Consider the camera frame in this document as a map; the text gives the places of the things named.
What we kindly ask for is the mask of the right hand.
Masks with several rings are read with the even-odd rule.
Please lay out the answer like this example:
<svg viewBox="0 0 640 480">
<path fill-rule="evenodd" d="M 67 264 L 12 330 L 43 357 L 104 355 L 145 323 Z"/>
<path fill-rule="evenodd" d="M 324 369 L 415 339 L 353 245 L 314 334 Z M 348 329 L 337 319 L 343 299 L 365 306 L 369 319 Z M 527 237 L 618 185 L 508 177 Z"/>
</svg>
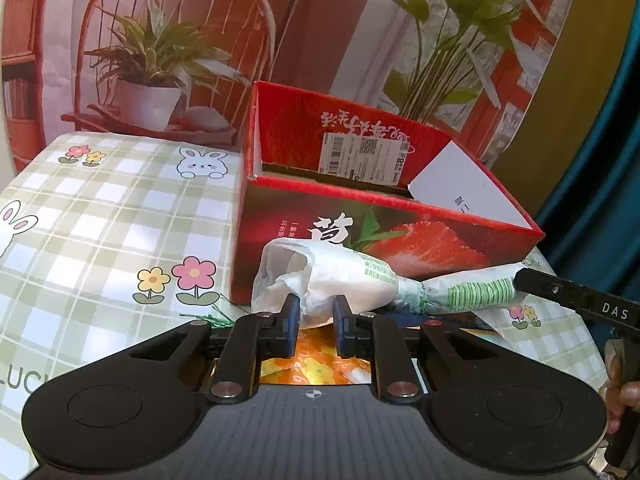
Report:
<svg viewBox="0 0 640 480">
<path fill-rule="evenodd" d="M 608 379 L 600 388 L 600 396 L 608 411 L 608 434 L 620 429 L 626 411 L 639 411 L 639 382 L 627 377 L 629 352 L 623 339 L 610 339 L 604 345 L 604 362 Z"/>
</svg>

